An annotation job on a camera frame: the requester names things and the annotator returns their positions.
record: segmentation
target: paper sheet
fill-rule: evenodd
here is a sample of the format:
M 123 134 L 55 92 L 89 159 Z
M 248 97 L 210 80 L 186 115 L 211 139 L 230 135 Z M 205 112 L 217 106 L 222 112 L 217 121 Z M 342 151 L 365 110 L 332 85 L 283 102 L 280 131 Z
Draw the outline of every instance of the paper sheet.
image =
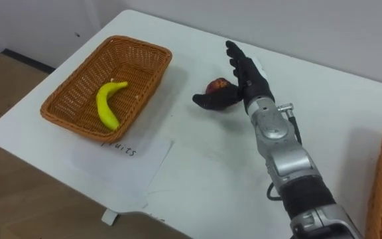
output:
M 105 181 L 129 200 L 140 200 L 166 157 L 172 141 L 130 130 L 117 143 L 78 140 L 72 164 Z

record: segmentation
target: toy banana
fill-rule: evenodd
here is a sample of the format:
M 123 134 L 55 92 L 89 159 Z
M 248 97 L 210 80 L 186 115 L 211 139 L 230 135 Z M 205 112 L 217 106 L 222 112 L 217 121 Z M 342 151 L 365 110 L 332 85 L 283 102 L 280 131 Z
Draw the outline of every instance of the toy banana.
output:
M 127 86 L 127 82 L 109 82 L 104 84 L 97 93 L 97 109 L 98 116 L 100 120 L 104 123 L 106 127 L 111 130 L 115 130 L 120 126 L 119 121 L 116 116 L 113 114 L 107 100 L 116 93 L 116 91 Z

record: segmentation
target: basket rim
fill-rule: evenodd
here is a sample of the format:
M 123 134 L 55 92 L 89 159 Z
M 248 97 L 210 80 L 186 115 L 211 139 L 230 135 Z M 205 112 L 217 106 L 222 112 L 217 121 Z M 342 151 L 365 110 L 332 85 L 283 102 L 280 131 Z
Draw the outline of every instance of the basket rim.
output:
M 122 41 L 134 42 L 134 43 L 142 44 L 142 45 L 145 45 L 147 47 L 149 46 L 151 48 L 155 48 L 155 49 L 157 49 L 157 50 L 159 50 L 159 51 L 161 51 L 161 52 L 166 54 L 166 57 L 163 60 L 162 64 L 156 69 L 154 74 L 151 76 L 151 82 L 153 82 L 153 84 L 157 84 L 155 79 L 158 78 L 158 77 L 160 77 L 160 78 L 162 77 L 160 75 L 160 73 L 164 72 L 167 69 L 169 62 L 172 60 L 172 52 L 169 49 L 167 49 L 167 48 L 165 48 L 163 46 L 155 45 L 153 43 L 149 43 L 149 42 L 145 42 L 145 41 L 142 41 L 142 40 L 134 39 L 134 38 L 127 37 L 127 36 L 121 36 L 121 35 L 113 35 L 113 36 L 107 37 L 102 43 L 100 43 L 100 45 L 89 56 L 87 56 L 85 58 L 83 63 L 81 63 L 77 67 L 77 69 L 75 69 L 67 77 L 67 79 L 65 79 L 65 81 L 63 81 L 47 97 L 47 99 L 45 99 L 45 101 L 43 102 L 43 104 L 40 107 L 40 114 L 41 114 L 41 116 L 44 119 L 50 121 L 51 123 L 59 125 L 60 127 L 64 127 L 64 128 L 69 129 L 71 131 L 79 133 L 79 134 L 81 134 L 81 135 L 83 135 L 85 137 L 89 137 L 89 138 L 96 139 L 96 140 L 99 140 L 99 141 L 107 141 L 107 140 L 112 141 L 112 139 L 118 138 L 118 136 L 120 137 L 121 134 L 125 130 L 127 130 L 127 129 L 122 129 L 122 127 L 118 127 L 116 130 L 109 131 L 107 133 L 102 133 L 102 132 L 98 132 L 98 131 L 89 130 L 89 129 L 86 129 L 84 127 L 77 126 L 75 123 L 72 123 L 72 122 L 70 122 L 68 120 L 64 120 L 64 119 L 58 117 L 56 114 L 51 113 L 48 110 L 50 105 L 55 101 L 55 99 L 57 99 L 65 90 L 67 90 L 69 85 L 71 85 L 73 82 L 75 82 L 75 79 L 77 78 L 77 75 L 84 68 L 87 68 L 87 67 L 92 65 L 91 59 L 96 57 L 108 45 L 108 43 L 113 41 L 113 40 L 122 40 Z M 124 117 L 124 121 L 127 121 L 130 117 L 133 117 L 133 116 L 137 115 L 144 108 L 145 104 L 147 103 L 147 101 L 149 100 L 150 97 L 151 96 L 145 96 L 137 104 L 137 107 L 134 107 L 133 110 L 130 110 L 127 113 L 127 115 Z

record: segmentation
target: silver metal arm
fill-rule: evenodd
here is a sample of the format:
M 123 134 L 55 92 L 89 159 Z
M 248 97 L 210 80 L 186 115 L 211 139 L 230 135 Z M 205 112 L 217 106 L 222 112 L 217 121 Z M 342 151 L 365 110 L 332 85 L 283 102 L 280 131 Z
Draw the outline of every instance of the silver metal arm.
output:
M 257 149 L 290 216 L 294 237 L 362 238 L 283 117 L 283 112 L 292 117 L 292 110 L 292 104 L 277 107 L 268 97 L 257 97 L 247 107 Z

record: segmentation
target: black cable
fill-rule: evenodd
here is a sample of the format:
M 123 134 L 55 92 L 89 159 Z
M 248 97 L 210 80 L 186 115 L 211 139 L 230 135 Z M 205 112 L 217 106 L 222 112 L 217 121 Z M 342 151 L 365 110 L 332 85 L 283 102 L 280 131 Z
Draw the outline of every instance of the black cable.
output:
M 292 126 L 294 126 L 294 133 L 296 134 L 296 139 L 297 141 L 301 144 L 302 144 L 302 137 L 300 136 L 300 130 L 298 130 L 298 125 L 297 125 L 297 121 L 296 121 L 296 117 L 295 116 L 292 116 L 292 117 L 289 117 L 289 122 L 292 124 Z
M 281 197 L 272 197 L 271 196 L 271 193 L 272 193 L 272 189 L 273 189 L 273 183 L 271 183 L 268 187 L 268 191 L 266 192 L 266 197 L 269 199 L 269 200 L 273 200 L 273 201 L 280 201 L 282 200 Z

